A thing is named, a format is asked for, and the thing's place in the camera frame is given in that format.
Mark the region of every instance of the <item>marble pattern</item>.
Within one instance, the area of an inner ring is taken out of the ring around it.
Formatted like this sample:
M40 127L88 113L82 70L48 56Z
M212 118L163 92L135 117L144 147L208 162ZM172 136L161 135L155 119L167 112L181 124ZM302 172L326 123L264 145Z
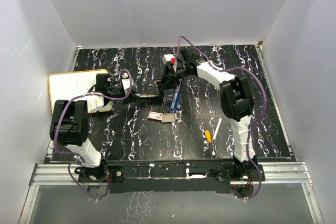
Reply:
M289 158L290 153L268 84L254 45L201 46L213 63L221 68L242 66L252 71L263 84L267 111L262 122L252 127L253 146L260 158ZM80 49L75 71L108 69L119 79L127 68L139 93L156 93L154 83L163 73L163 54L174 54L175 47ZM261 93L249 77L254 95L254 114L261 112ZM190 76L182 87L175 123L162 124L147 119L150 111L167 112L174 90L165 91L163 104L136 105L114 103L110 112L90 115L89 137L108 161L231 158L234 141L229 122L221 109L219 91L207 81ZM216 141L208 144L204 130L215 131L222 117ZM71 161L71 156L54 154L51 161Z

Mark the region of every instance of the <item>purple cable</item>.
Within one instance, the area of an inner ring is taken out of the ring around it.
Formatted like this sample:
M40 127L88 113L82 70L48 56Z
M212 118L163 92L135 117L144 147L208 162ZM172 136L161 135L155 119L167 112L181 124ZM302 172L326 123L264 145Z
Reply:
M205 55L204 53L202 53L196 46L194 46L187 38L185 38L184 36L179 36L178 38L178 43L177 43L177 54L176 54L176 57L179 56L179 50L180 50L180 40L181 38L183 38L184 40L186 40L192 47L194 47L205 59L206 61L208 61L209 65L211 66L211 68L219 71L219 72L230 72L230 71L233 71L233 70L242 70L246 73L248 73L254 80L255 82L257 83L257 85L259 86L260 88L260 91L261 91L261 95L262 95L262 107L263 107L263 110L260 114L260 116L255 119L254 121L250 122L248 124L248 133L247 133L247 144L246 144L246 154L247 154L247 158L248 158L248 161L255 167L255 169L257 170L258 172L258 175L259 175L259 185L258 185L258 188L256 190L256 192L254 194L252 194L251 197L249 197L249 199L252 199L254 198L260 191L260 188L261 188L261 183L262 183L262 175L261 175L261 171L259 169L259 167L256 165L256 163L253 162L253 160L251 159L250 157L250 154L249 154L249 143L250 143L250 138L251 138L251 126L252 124L262 120L265 116L265 113L266 113L266 106L267 106L267 100L266 100L266 94L265 94L265 91L264 91L264 88L263 88L263 85L261 84L261 82L258 80L258 78L251 72L249 71L248 69L246 68L243 68L243 67L233 67L233 68L229 68L229 69L220 69L214 65L212 65L212 62L209 60L208 56Z
M131 73L127 70L127 69L123 69L121 70L121 72L126 72L130 78L130 80L132 81L132 76L131 76ZM75 153L75 152L61 152L59 149L58 149L58 146L57 146L57 138L58 138L58 134L59 134L59 129L61 127L61 123L64 119L64 116L69 108L69 106L71 105L71 103L76 100L76 99L79 99L79 98L82 98L82 97L87 97L87 96L90 96L90 95L96 95L98 97L104 97L106 99L109 99L111 101L121 101L121 100L125 100L132 92L132 83L128 89L128 92L127 92L127 95L122 97L122 98L112 98L112 97L108 97L106 95L103 95L103 94L98 94L98 93L89 93L89 94L82 94L82 95L79 95L77 97L74 97L72 99L70 99L70 101L68 101L68 103L65 105L63 111L62 111L62 114L59 118L59 121L58 121L58 124L57 124L57 127L56 127L56 130L55 130L55 137L54 137L54 149L55 149L55 152L58 153L58 154L64 154L64 155L77 155L80 157L82 163L85 162L85 160L78 154L78 153ZM74 178L74 176L72 175L71 173L71 170L70 170L70 167L71 165L82 165L80 163L77 163L77 162L71 162L68 166L68 172L69 172L69 175L70 177L72 178L73 182L75 182L81 190L83 190L90 198L94 199L94 200L98 200L97 197L95 197L94 195L92 195L91 193L89 193L84 187L81 186L81 184Z

